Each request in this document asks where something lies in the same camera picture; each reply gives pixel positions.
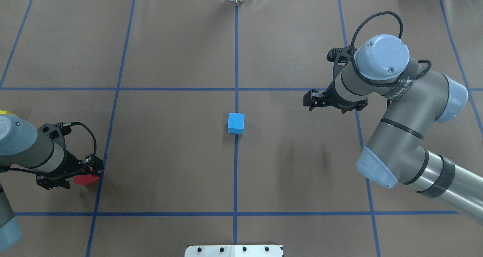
metal plate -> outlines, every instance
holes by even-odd
[[[283,257],[282,245],[189,246],[185,257]]]

black band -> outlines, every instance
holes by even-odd
[[[423,194],[425,197],[434,199],[435,197],[439,197],[450,187],[454,179],[456,166],[450,159],[441,155],[440,157],[443,160],[443,169],[441,170],[440,177],[436,180],[436,183],[434,183],[430,188],[424,191],[416,191],[416,193],[420,193]]]
[[[361,95],[361,94],[358,94],[356,92],[352,92],[351,89],[347,88],[347,86],[345,85],[344,83],[344,77],[343,77],[343,74],[340,75],[340,81],[342,82],[342,85],[344,86],[345,90],[349,91],[351,94],[353,95],[358,95],[359,97],[364,97],[366,95]]]
[[[32,168],[29,168],[29,169],[36,169],[36,168],[39,168],[40,166],[43,166],[46,162],[48,162],[50,160],[50,158],[52,158],[52,155],[54,155],[54,151],[55,151],[55,144],[52,141],[52,152],[50,153],[49,157],[47,159],[45,159],[45,161],[43,161],[43,163],[41,163],[37,166],[34,166]]]
[[[390,119],[387,119],[387,118],[382,118],[381,119],[381,122],[384,122],[384,123],[388,123],[389,125],[392,125],[396,128],[399,128],[407,133],[410,133],[412,135],[414,135],[415,137],[419,138],[419,139],[423,139],[424,138],[424,135],[422,135],[421,133],[411,129],[411,128],[408,128],[406,126],[404,126],[403,124],[400,124],[400,123],[397,123],[396,121],[392,121]]]
[[[401,73],[400,79],[397,84],[393,87],[391,91],[387,94],[383,95],[388,100],[397,100],[398,98],[402,97],[409,88],[411,88],[414,81],[417,80],[416,78],[416,71],[418,68],[418,64],[409,60],[409,63],[406,66],[406,69]]]
[[[411,183],[414,183],[415,181],[417,181],[417,179],[419,179],[419,177],[421,177],[423,172],[426,170],[426,166],[428,166],[428,161],[429,161],[429,152],[426,149],[424,149],[424,151],[425,151],[425,155],[424,155],[423,166],[421,166],[421,169],[419,170],[418,174],[414,176],[414,178],[412,178],[407,183],[403,183],[403,185],[410,185]]]

blue tape line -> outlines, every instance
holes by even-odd
[[[238,216],[336,216],[371,215],[371,212],[238,212]]]
[[[235,112],[238,113],[238,5],[235,6]],[[238,243],[238,134],[235,134],[233,163],[233,244]]]
[[[451,46],[453,48],[454,56],[456,57],[456,61],[458,63],[459,71],[461,72],[461,77],[463,77],[463,81],[465,83],[466,89],[469,90],[468,80],[466,79],[466,75],[465,75],[465,72],[463,70],[463,66],[461,65],[461,60],[459,58],[458,51],[456,49],[456,46],[454,45],[454,41],[453,41],[453,38],[452,38],[452,35],[451,35],[451,30],[450,30],[450,26],[448,24],[448,19],[446,18],[446,12],[445,12],[445,7],[443,6],[443,0],[440,0],[440,6],[441,6],[441,11],[443,13],[443,18],[445,19],[446,31],[448,32],[448,37],[450,39]],[[469,98],[469,101],[471,102],[471,107],[473,107],[473,112],[475,113],[476,122],[478,123],[478,127],[480,128],[481,136],[483,137],[483,126],[481,126],[480,115],[478,115],[478,110],[476,110],[476,105],[475,105],[475,102],[473,100],[473,96],[471,95],[471,92],[468,92],[468,98]]]
[[[310,89],[326,90],[326,88],[312,88],[312,87],[265,87],[265,88],[238,88],[240,91],[309,91]]]
[[[342,37],[344,38],[344,46],[347,47],[347,37],[345,35],[344,14],[342,12],[342,2],[338,2],[338,14],[340,14],[340,25],[342,26]]]
[[[457,211],[379,211],[375,215],[459,214]]]
[[[107,133],[107,141],[106,141],[106,147],[104,151],[104,166],[107,164],[107,153],[109,151],[109,145],[111,142],[111,135],[112,135],[112,125],[114,124],[114,117],[116,113],[116,107],[117,107],[117,98],[119,96],[119,89],[121,87],[121,80],[122,80],[122,72],[124,69],[124,60],[126,59],[126,51],[128,50],[128,42],[129,42],[129,33],[131,31],[131,23],[132,23],[132,17],[134,14],[134,6],[136,4],[136,0],[132,0],[131,4],[131,14],[129,15],[129,23],[128,23],[128,30],[126,31],[126,40],[124,41],[124,49],[123,49],[123,54],[122,54],[122,59],[121,59],[121,67],[119,68],[119,77],[117,78],[117,88],[116,88],[116,94],[114,96],[114,103],[112,105],[112,113],[111,113],[111,120],[109,122],[109,131]],[[102,171],[102,178],[99,180],[99,185],[98,185],[98,190],[97,190],[97,195],[95,197],[95,205],[94,205],[94,213],[92,215],[92,223],[91,223],[91,230],[89,233],[89,240],[88,240],[88,246],[86,250],[86,257],[89,257],[90,255],[90,250],[92,246],[92,239],[94,237],[94,229],[95,229],[95,221],[97,219],[97,211],[99,208],[99,199],[100,199],[100,192],[102,190],[102,181],[104,180],[104,171]]]
[[[362,138],[362,127],[361,127],[361,119],[359,118],[359,111],[355,110],[355,122],[357,123],[357,133],[359,134],[359,145],[361,146],[361,150],[364,148],[364,138]]]
[[[344,15],[343,15],[342,4],[340,0],[338,0],[338,11],[340,14],[340,25],[342,28],[342,35],[344,37],[344,45],[347,46],[347,37],[345,34],[345,25],[344,25]],[[364,147],[364,139],[362,138],[362,129],[361,129],[358,111],[355,111],[355,120],[357,123],[357,132],[359,134],[359,144],[362,149]],[[369,200],[369,208],[371,209],[370,215],[371,215],[371,221],[372,221],[372,231],[374,233],[374,244],[376,246],[376,254],[377,254],[377,257],[381,257],[381,248],[379,246],[379,235],[377,234],[376,216],[374,214],[374,205],[372,203],[371,184],[369,182],[369,179],[367,178],[366,178],[366,189],[367,189],[367,197]]]
[[[379,235],[377,233],[376,215],[374,212],[374,204],[372,202],[371,182],[366,178],[367,197],[369,199],[369,208],[371,209],[372,231],[374,233],[374,243],[376,245],[376,256],[381,257],[381,247],[379,246]]]
[[[2,87],[6,91],[115,91],[115,87]]]
[[[121,87],[121,91],[235,91],[235,88],[198,88],[198,87]]]
[[[12,47],[12,50],[10,51],[10,56],[8,57],[7,60],[7,65],[5,66],[5,70],[3,70],[3,75],[2,79],[0,80],[0,88],[3,86],[3,82],[5,81],[5,77],[7,77],[7,71],[10,66],[10,62],[12,61],[12,58],[14,57],[15,53],[15,48],[17,47],[18,40],[20,38],[20,34],[22,34],[22,30],[24,29],[25,22],[27,20],[27,16],[29,16],[29,11],[32,6],[33,0],[29,1],[29,5],[27,6],[27,10],[25,11],[24,19],[22,20],[22,24],[20,25],[20,29],[18,30],[17,37],[15,38],[14,46]]]
[[[16,212],[17,216],[92,216],[92,212]],[[371,215],[369,211],[335,212],[97,212],[103,217],[181,217],[181,216],[351,216]],[[456,211],[374,211],[375,215],[440,215],[459,214]]]
[[[140,217],[177,217],[177,216],[233,216],[232,212],[98,212],[97,216],[140,216]]]
[[[92,216],[91,212],[16,212],[17,216]]]
[[[314,87],[120,87],[120,91],[307,91],[310,89],[326,90]],[[5,91],[117,91],[116,87],[2,87]]]

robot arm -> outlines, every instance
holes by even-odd
[[[401,182],[421,195],[439,198],[483,225],[483,178],[420,146],[434,121],[450,121],[464,108],[466,88],[431,70],[429,61],[411,59],[399,37],[377,35],[356,52],[354,41],[355,37],[350,46],[329,52],[334,80],[323,93],[310,90],[304,106],[360,111],[367,95],[382,95],[391,103],[363,148],[357,170],[385,188]]]
[[[83,126],[94,140],[94,152],[84,160],[67,151],[64,136],[72,126]],[[97,145],[92,132],[82,123],[45,124],[38,130],[29,122],[0,111],[0,173],[22,171],[36,174],[36,182],[50,190],[70,188],[67,178],[93,174],[100,177],[104,163],[96,157]],[[25,169],[12,168],[17,164]],[[7,196],[0,185],[0,251],[15,244],[22,231]]]

cable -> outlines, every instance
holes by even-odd
[[[352,67],[354,68],[354,71],[357,74],[357,76],[359,76],[359,78],[364,83],[367,83],[368,85],[375,86],[375,87],[393,87],[393,86],[397,85],[397,83],[399,82],[399,80],[401,79],[401,77],[404,73],[404,71],[403,71],[393,83],[373,83],[361,74],[361,72],[359,71],[359,68],[357,68],[357,65],[355,64],[354,44],[355,44],[355,39],[357,38],[357,35],[359,34],[360,30],[362,29],[362,27],[367,22],[369,22],[370,20],[372,20],[373,18],[375,18],[377,16],[381,16],[381,15],[385,15],[385,14],[392,15],[397,19],[397,21],[399,22],[399,35],[397,36],[397,38],[401,38],[402,37],[402,20],[401,20],[401,18],[396,13],[391,12],[391,11],[379,12],[379,13],[375,13],[375,14],[369,16],[366,20],[364,20],[364,22],[361,23],[361,25],[359,25],[359,27],[357,27],[357,30],[355,30],[355,32],[354,32],[354,36],[352,36],[352,41],[351,41],[351,45],[350,45],[350,49],[349,49]]]
[[[97,152],[97,141],[95,140],[95,136],[92,133],[92,131],[86,125],[84,125],[83,123],[80,123],[80,122],[71,122],[71,123],[63,124],[63,126],[64,127],[82,126],[84,129],[86,129],[88,131],[88,133],[91,135],[92,140],[94,142],[94,152],[92,153],[92,157],[95,157],[95,154]],[[82,171],[84,171],[89,166],[90,166],[90,164],[87,163],[85,166],[83,166],[83,168],[81,168],[81,169],[79,169],[75,172],[65,173],[65,174],[62,174],[62,175],[49,175],[49,173],[31,171],[31,170],[28,170],[28,169],[11,168],[9,166],[0,166],[0,170],[5,171],[5,172],[7,172],[7,171],[18,171],[18,172],[25,172],[25,173],[31,173],[31,174],[38,174],[38,175],[45,176],[47,178],[58,178],[58,177],[77,175],[77,174],[81,173]]]
[[[92,133],[92,131],[86,125],[84,125],[83,123],[80,123],[80,122],[72,122],[71,126],[82,126],[84,129],[86,129],[88,131],[88,133],[91,135],[92,140],[94,142],[94,152],[92,152],[92,155],[95,156],[95,154],[97,152],[97,141],[95,140],[95,136]]]
[[[419,60],[418,61],[418,64],[422,64],[422,63],[427,64],[427,66],[423,71],[421,71],[421,73],[416,75],[416,80],[421,78],[422,76],[426,75],[426,73],[431,69],[431,61],[429,61],[429,60]]]

